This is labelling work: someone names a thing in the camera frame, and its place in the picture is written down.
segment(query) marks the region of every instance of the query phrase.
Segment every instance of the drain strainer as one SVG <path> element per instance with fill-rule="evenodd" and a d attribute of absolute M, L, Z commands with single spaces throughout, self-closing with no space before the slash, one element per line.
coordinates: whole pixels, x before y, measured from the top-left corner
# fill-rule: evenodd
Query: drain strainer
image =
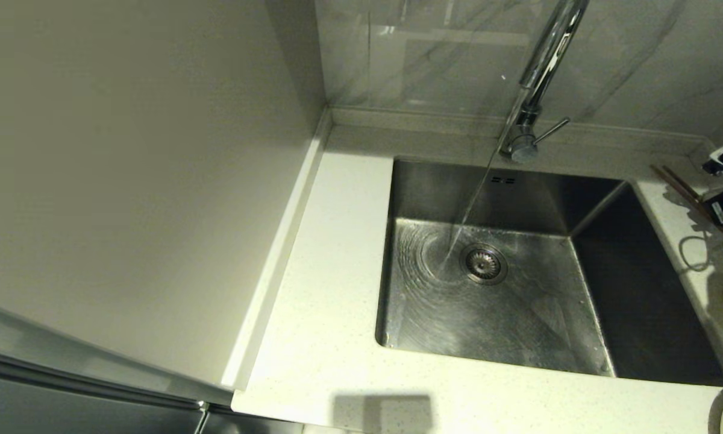
<path fill-rule="evenodd" d="M 494 285 L 504 280 L 507 263 L 495 247 L 472 244 L 460 256 L 461 268 L 471 280 L 483 285 Z"/>

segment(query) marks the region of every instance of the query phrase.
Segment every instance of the speckled quartz countertop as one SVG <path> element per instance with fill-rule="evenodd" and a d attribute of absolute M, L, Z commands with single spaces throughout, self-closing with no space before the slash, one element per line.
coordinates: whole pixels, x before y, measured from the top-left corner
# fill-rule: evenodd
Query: speckled quartz countertop
<path fill-rule="evenodd" d="M 723 364 L 723 241 L 711 228 L 697 231 L 687 208 L 648 168 L 668 165 L 703 189 L 712 181 L 687 155 L 701 157 L 701 150 L 600 146 L 584 137 L 552 140 L 533 164 L 515 168 L 630 181 Z M 479 165 L 489 142 L 435 131 L 334 127 L 257 363 L 246 390 L 234 395 L 234 410 L 364 432 L 703 434 L 715 426 L 723 395 L 717 387 L 378 345 L 393 156 Z M 512 164 L 495 159 L 493 165 Z"/>

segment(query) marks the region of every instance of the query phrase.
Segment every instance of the faucet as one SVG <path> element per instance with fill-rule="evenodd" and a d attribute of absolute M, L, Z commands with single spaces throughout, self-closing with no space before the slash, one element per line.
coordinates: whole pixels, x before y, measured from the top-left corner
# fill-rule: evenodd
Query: faucet
<path fill-rule="evenodd" d="M 541 114 L 541 98 L 546 93 L 546 88 L 549 87 L 554 72 L 571 43 L 588 4 L 589 0 L 560 0 L 554 8 L 533 56 L 519 79 L 521 89 L 518 98 L 498 138 L 498 152 L 502 156 L 518 163 L 529 162 L 538 153 L 538 143 L 541 140 L 571 121 L 570 118 L 564 118 L 539 137 L 533 132 L 533 126 Z"/>

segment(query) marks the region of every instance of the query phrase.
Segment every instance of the marble tile wall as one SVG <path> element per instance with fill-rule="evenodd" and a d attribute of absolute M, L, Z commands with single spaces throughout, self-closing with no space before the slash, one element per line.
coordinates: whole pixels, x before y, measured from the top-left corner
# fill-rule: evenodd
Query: marble tile wall
<path fill-rule="evenodd" d="M 557 0 L 316 0 L 336 106 L 505 116 Z M 592 0 L 543 118 L 723 129 L 723 0 Z"/>

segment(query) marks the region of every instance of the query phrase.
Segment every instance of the sink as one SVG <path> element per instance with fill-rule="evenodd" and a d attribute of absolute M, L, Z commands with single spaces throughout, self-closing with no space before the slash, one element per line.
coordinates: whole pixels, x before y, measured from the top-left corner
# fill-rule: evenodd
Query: sink
<path fill-rule="evenodd" d="M 394 162 L 376 338 L 387 348 L 660 382 L 723 371 L 623 181 Z"/>

